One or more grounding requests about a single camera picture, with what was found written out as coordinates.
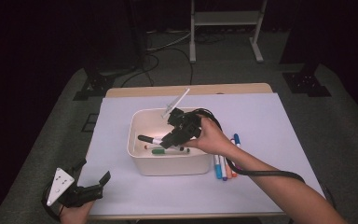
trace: hand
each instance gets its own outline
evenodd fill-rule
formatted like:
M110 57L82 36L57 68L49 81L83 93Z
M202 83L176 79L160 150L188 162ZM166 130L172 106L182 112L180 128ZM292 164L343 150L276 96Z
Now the hand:
M202 151L214 155L224 155L227 149L233 144L223 134L219 127L205 117L201 118L201 134L197 139L190 140L183 144L184 147L196 147Z
M85 203L80 207L64 207L60 214L61 223L64 224L85 224L91 207L95 201Z

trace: white paper sheet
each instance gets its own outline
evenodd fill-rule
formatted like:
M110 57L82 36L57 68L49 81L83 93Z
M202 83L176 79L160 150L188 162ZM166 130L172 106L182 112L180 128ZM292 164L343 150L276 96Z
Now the white paper sheet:
M79 185L94 185L106 173L95 216L280 213L282 210L247 176L228 181L204 175L143 176L127 152L132 115L163 108L174 96L105 98ZM179 107L211 110L227 137L237 133L241 147L281 170L301 175L323 194L276 93L188 95Z

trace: metal stand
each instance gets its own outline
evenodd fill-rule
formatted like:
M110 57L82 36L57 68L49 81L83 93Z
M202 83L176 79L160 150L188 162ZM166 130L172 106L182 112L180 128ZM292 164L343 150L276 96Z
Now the metal stand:
M250 43L258 63L264 62L257 45L261 24L266 11L267 0L263 0L259 11L196 12L195 0L191 0L190 62L196 62L195 26L202 25L255 25L255 35Z
M321 86L314 75L318 65L316 62L306 63L298 73L283 73L292 93L306 93L309 97L331 96L328 89Z
M81 91L78 91L74 101L87 101L91 96L105 96L106 92L113 87L114 77L105 77L99 73L95 66L84 66L88 79Z

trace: finger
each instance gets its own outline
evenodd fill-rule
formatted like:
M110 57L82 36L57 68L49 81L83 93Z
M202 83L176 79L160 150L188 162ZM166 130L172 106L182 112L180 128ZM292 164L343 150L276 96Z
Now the finger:
M199 116L200 118L206 118L205 115L202 114L197 114L197 116Z
M197 141L197 139L192 139L182 144L182 147L197 147Z
M91 207L94 205L94 203L95 203L95 201L91 201L91 202L83 204L83 206L85 206L88 209L91 209Z

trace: pen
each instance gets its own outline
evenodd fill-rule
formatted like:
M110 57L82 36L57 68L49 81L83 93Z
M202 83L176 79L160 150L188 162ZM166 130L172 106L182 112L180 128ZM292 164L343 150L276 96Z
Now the pen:
M234 144L234 145L236 145L235 144L235 140L233 139L233 138L231 138L231 143L232 144ZM235 166L235 167L237 167L238 169L241 169L238 165L236 165L234 162L232 162L232 164ZM232 171L232 176L234 176L234 177L237 177L237 173L235 172L235 171Z
M218 155L213 155L214 160L214 171L216 172L216 178L222 178L222 168L220 166L220 160Z
M164 147L160 146L160 145L145 145L144 146L145 149L165 149ZM169 147L167 149L174 149L174 150L178 150L178 151L183 151L185 150L184 147Z
M156 138L152 138L152 137L148 137L148 136L145 136L145 135L138 135L138 139L143 141L143 142L146 142L146 143L151 143L151 144L155 144L155 145L159 145L162 143L161 140L159 139L156 139ZM175 147L175 146L171 146L169 147L170 149L175 149L175 150L179 150L179 151L183 151L185 148L184 147Z
M231 179L232 178L232 170L231 170L231 168L229 168L226 158L223 158L223 161L225 161L227 179Z
M241 142L240 142L240 137L238 136L237 133L234 133L234 141L235 141L235 145L239 148L241 148Z
M225 158L222 156L219 156L220 160L220 170L222 171L222 179L224 181L227 181L227 173L226 173L226 166L225 166Z

